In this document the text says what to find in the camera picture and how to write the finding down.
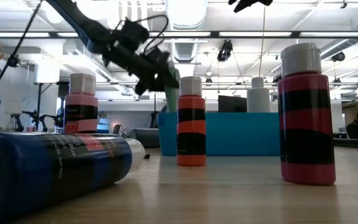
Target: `desk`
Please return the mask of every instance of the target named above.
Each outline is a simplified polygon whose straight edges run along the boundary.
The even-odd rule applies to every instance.
[[[209,157],[178,167],[152,154],[117,185],[14,223],[358,223],[358,149],[337,148],[337,182],[284,182],[278,157]]]

